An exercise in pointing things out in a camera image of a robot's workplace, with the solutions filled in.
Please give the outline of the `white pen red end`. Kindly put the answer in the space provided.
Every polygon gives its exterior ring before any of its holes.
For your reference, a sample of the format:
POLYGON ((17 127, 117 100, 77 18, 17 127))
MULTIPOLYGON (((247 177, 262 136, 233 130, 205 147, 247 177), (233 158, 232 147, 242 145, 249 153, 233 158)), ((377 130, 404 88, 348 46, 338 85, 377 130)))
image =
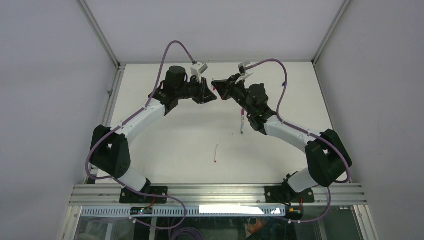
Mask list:
POLYGON ((215 146, 215 152, 214 152, 214 163, 217 163, 217 153, 218 153, 218 147, 219 147, 219 145, 217 144, 216 146, 215 146))

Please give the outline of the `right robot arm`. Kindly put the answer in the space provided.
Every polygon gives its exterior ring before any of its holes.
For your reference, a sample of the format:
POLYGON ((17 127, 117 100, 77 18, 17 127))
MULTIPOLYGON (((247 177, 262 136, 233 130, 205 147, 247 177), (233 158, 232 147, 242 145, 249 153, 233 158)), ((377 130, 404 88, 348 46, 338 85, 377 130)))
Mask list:
POLYGON ((284 120, 269 107, 265 85, 245 87, 240 74, 214 80, 211 84, 223 101, 233 99, 245 110, 253 130, 280 139, 305 154, 307 167, 287 175, 277 193, 271 193, 277 200, 294 203, 313 187, 327 188, 340 183, 339 177, 343 174, 346 175, 344 182, 350 181, 352 160, 334 130, 314 131, 284 120))

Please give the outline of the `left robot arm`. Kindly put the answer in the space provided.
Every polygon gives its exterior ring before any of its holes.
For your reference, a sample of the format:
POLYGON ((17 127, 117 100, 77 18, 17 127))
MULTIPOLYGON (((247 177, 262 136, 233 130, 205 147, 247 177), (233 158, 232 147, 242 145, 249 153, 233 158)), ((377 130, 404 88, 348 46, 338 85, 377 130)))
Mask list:
POLYGON ((94 129, 88 162, 132 189, 131 197, 138 203, 147 202, 151 182, 132 167, 130 146, 150 125, 176 108, 180 100, 191 99, 201 105, 217 99, 202 76, 207 68, 205 63, 194 63, 188 75, 184 67, 171 66, 165 79, 157 80, 141 109, 112 126, 99 125, 94 129))

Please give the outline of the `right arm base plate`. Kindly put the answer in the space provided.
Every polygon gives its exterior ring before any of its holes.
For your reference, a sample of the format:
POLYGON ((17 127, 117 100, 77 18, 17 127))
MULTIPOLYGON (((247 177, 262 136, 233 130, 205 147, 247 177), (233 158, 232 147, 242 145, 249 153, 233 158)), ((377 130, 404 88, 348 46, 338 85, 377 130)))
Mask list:
POLYGON ((267 185, 264 187, 265 202, 270 203, 285 203, 285 204, 300 204, 314 203, 315 196, 311 188, 307 188, 301 192, 295 192, 288 186, 282 185, 267 185))

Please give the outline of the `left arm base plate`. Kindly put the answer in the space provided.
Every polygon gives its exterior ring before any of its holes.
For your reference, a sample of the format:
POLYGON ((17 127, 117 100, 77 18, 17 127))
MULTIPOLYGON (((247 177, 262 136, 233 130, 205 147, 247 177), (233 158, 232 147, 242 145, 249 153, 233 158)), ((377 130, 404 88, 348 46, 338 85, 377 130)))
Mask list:
POLYGON ((119 197, 120 204, 151 204, 155 201, 155 204, 166 204, 168 195, 167 186, 150 186, 147 188, 147 194, 154 196, 144 196, 134 193, 128 190, 126 187, 121 190, 119 197))

